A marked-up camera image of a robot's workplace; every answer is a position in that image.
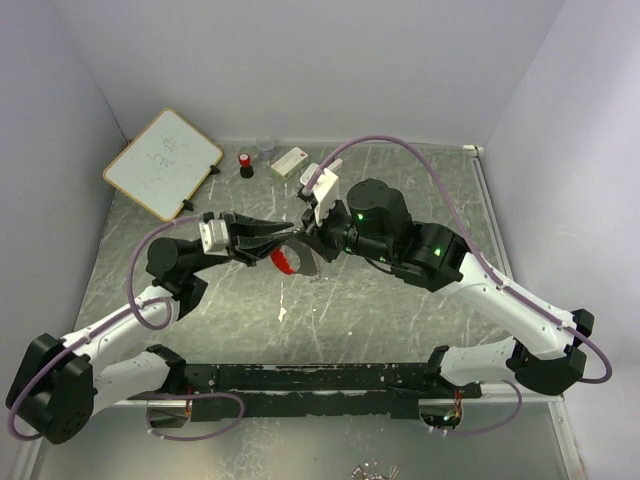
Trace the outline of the metal key organizer red handle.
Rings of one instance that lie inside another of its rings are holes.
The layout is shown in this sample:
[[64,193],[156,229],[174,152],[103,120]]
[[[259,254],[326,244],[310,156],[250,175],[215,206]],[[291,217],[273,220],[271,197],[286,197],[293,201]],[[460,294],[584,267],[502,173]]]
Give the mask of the metal key organizer red handle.
[[270,254],[273,265],[285,275],[318,275],[320,267],[307,240],[302,228],[288,233]]

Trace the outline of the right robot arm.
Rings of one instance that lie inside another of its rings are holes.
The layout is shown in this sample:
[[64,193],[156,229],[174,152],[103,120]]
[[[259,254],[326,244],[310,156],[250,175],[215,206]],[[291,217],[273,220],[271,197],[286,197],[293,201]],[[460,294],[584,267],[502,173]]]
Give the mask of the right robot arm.
[[326,171],[300,195],[310,205],[300,239],[325,261],[345,253],[384,265],[404,283],[461,301],[508,332],[491,344],[436,348],[424,374],[431,395],[515,381],[557,396],[582,380],[590,312],[556,308],[502,273],[487,273],[467,241],[444,225],[413,220],[402,193],[380,180],[357,183],[341,200],[338,176]]

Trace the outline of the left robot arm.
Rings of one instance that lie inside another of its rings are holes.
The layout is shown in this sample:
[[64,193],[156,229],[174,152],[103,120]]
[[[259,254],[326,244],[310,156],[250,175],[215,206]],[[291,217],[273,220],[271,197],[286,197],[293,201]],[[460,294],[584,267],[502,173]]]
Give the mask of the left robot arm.
[[42,334],[29,344],[6,397],[9,434],[60,444],[122,400],[197,399],[187,387],[185,359],[171,349],[153,345],[129,360],[122,355],[199,305],[208,284],[198,272],[232,261],[253,267],[293,234],[287,221],[212,212],[147,233],[128,265],[124,306],[81,330]]

